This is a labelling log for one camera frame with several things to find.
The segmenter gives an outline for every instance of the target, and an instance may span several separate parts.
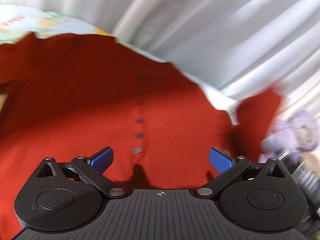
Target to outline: crosshair marking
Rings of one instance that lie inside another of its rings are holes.
[[[164,193],[163,191],[159,191],[158,193],[157,193],[157,195],[159,195],[160,197],[162,197],[162,196],[164,196],[166,193]]]

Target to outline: circular cap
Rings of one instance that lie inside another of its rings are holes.
[[[59,210],[70,206],[74,200],[75,197],[71,191],[55,188],[41,193],[37,202],[44,209]]]
[[[274,210],[281,207],[284,197],[271,189],[257,189],[247,195],[247,200],[255,208],[262,210]]]
[[[202,196],[209,196],[213,193],[212,189],[207,188],[207,187],[202,187],[200,189],[197,190],[198,194],[202,195]]]
[[[109,194],[113,196],[121,196],[122,194],[124,194],[124,190],[122,188],[115,187],[109,190]]]

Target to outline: button placket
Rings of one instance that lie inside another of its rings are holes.
[[[147,135],[147,117],[145,106],[148,103],[148,76],[144,69],[140,69],[136,76],[136,102],[135,102],[135,120],[134,120],[134,148],[132,149],[132,157],[134,162],[141,160],[147,151],[148,135]]]

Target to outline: ribbed black surface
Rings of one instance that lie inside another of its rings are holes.
[[[91,224],[73,232],[45,234],[25,229],[16,240],[306,240],[292,229],[279,234],[246,231],[226,220],[211,200],[188,190],[135,190],[111,200]]]

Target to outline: colorful fabric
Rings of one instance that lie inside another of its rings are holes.
[[[287,121],[274,120],[271,128],[274,151],[288,149],[290,152],[299,146],[293,125]]]
[[[296,132],[299,149],[312,151],[319,143],[319,126],[317,119],[308,111],[299,109],[293,113],[290,123]]]
[[[36,8],[0,4],[0,44],[15,43],[30,32],[38,38],[62,33],[110,35],[84,21]]]
[[[232,153],[225,111],[170,63],[113,37],[31,33],[2,44],[0,85],[8,94],[0,112],[1,240],[20,230],[14,199],[46,156],[68,162],[111,146],[104,175],[119,186],[196,189],[217,176],[210,148]]]

